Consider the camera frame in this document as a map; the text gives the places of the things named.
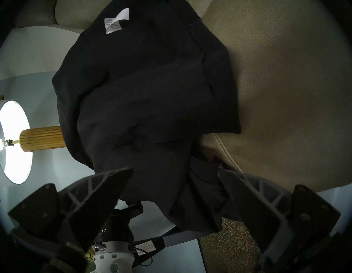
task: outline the black garment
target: black garment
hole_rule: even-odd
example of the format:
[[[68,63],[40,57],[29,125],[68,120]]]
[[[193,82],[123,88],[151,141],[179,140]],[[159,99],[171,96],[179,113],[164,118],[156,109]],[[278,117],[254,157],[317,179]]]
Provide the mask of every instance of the black garment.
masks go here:
[[[122,30],[105,34],[104,18],[127,7]],[[122,200],[153,201],[182,228],[219,230],[196,198],[190,151],[196,136],[240,133],[235,82],[225,46],[185,0],[112,1],[52,83],[76,160],[96,173],[133,167]]]

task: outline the sticker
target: sticker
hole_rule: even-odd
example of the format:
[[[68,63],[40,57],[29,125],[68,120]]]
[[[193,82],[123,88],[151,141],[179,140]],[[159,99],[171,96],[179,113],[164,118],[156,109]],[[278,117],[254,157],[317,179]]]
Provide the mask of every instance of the sticker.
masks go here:
[[[145,242],[143,244],[136,245],[135,247],[143,249],[143,250],[145,250],[147,252],[152,252],[152,251],[156,250],[156,248],[155,248],[155,246],[154,246],[152,241],[148,241],[148,242]],[[140,251],[140,250],[137,250],[137,253],[138,253],[138,256],[145,254],[145,252]]]
[[[105,33],[109,34],[114,31],[122,29],[119,23],[119,20],[129,20],[130,19],[130,10],[128,8],[125,8],[122,10],[115,18],[105,18],[104,19],[104,24],[105,24]]]

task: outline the couch cushion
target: couch cushion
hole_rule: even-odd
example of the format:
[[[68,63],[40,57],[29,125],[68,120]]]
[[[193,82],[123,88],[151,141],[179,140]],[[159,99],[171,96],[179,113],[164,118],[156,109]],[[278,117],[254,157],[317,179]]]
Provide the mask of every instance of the couch cushion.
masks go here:
[[[212,0],[187,0],[202,17]],[[57,0],[55,17],[61,26],[88,28],[111,0]]]
[[[241,135],[210,134],[211,159],[293,190],[349,184],[352,54],[318,1],[217,0],[202,21],[228,47]]]
[[[56,24],[56,0],[29,0],[15,18],[16,27]]]

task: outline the lamp shade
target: lamp shade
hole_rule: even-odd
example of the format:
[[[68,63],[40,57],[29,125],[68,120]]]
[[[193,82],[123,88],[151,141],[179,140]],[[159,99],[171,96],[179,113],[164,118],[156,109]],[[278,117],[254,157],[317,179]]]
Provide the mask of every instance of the lamp shade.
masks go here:
[[[0,139],[17,140],[23,130],[29,129],[27,116],[14,100],[0,101]],[[4,148],[0,145],[0,165],[8,179],[0,179],[0,185],[13,186],[24,183],[31,171],[32,152],[25,152],[19,144]]]

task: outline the black cable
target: black cable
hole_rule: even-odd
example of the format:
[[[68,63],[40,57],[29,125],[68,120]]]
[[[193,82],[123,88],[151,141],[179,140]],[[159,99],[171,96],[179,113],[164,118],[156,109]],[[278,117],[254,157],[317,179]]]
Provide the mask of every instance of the black cable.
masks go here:
[[[153,258],[152,258],[152,256],[150,256],[150,254],[149,254],[147,251],[145,251],[145,250],[143,250],[143,249],[140,249],[140,248],[137,248],[137,247],[135,247],[134,249],[135,249],[135,250],[143,251],[144,253],[148,254],[149,258],[151,259],[150,264],[148,264],[148,265],[143,265],[143,264],[140,263],[139,265],[141,265],[141,266],[150,266],[150,265],[153,263]]]

